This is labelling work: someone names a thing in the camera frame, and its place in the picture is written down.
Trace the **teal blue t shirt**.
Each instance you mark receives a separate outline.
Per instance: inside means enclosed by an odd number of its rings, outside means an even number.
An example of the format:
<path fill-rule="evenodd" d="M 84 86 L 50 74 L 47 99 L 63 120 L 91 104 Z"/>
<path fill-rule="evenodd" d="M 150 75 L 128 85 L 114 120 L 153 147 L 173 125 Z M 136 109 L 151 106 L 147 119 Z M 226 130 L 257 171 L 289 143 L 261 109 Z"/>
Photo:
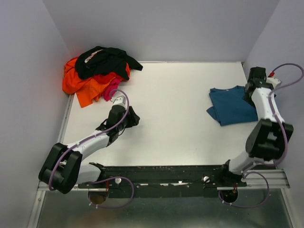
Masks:
<path fill-rule="evenodd" d="M 256 122 L 256 109 L 243 99 L 244 95 L 243 86 L 237 85 L 230 89 L 212 88 L 209 91 L 212 107 L 206 112 L 220 126 Z"/>

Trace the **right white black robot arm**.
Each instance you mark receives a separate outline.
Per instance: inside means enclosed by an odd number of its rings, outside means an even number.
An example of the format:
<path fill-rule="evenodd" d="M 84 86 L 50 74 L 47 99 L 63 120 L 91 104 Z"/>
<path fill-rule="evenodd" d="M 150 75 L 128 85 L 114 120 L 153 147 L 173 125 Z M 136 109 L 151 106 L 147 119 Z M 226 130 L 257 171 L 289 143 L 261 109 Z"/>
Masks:
<path fill-rule="evenodd" d="M 280 82 L 263 67 L 249 71 L 245 86 L 245 101 L 256 109 L 258 122 L 245 144 L 245 150 L 221 167 L 218 180 L 224 186 L 239 182 L 242 175 L 257 165 L 273 166 L 283 158 L 294 128 L 285 123 L 276 102 L 274 90 Z"/>

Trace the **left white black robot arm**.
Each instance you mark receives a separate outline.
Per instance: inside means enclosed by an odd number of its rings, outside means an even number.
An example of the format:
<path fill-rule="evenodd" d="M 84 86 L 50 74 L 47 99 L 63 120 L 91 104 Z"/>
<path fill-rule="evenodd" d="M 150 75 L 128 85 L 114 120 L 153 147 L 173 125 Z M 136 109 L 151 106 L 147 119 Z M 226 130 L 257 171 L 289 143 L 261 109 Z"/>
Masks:
<path fill-rule="evenodd" d="M 108 118 L 95 131 L 79 142 L 64 145 L 57 142 L 51 148 L 38 179 L 48 184 L 52 190 L 67 194 L 78 183 L 90 182 L 94 187 L 102 187 L 105 183 L 103 166 L 91 162 L 82 166 L 82 161 L 94 152 L 108 147 L 126 128 L 139 124 L 140 117 L 130 106 L 113 105 Z"/>

